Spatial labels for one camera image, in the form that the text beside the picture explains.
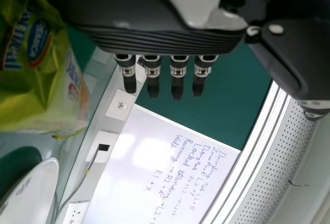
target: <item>wall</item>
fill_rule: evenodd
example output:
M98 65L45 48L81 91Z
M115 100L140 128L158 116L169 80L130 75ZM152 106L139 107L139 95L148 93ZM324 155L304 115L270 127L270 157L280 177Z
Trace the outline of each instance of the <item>wall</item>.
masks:
M81 32L71 26L67 26L68 36L71 42L73 52L82 72L85 72L96 45L84 32Z
M271 82L252 52L244 45L219 58L200 98L192 96L194 60L190 59L181 101L171 97L169 62L168 57L163 57L158 98L149 98L145 84L137 104L242 149Z

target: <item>plastic bag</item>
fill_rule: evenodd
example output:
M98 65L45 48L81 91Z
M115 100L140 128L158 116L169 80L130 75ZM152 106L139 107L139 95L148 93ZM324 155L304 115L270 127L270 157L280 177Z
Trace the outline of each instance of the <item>plastic bag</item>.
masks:
M65 24L46 0L0 0L0 131L72 134L90 94Z

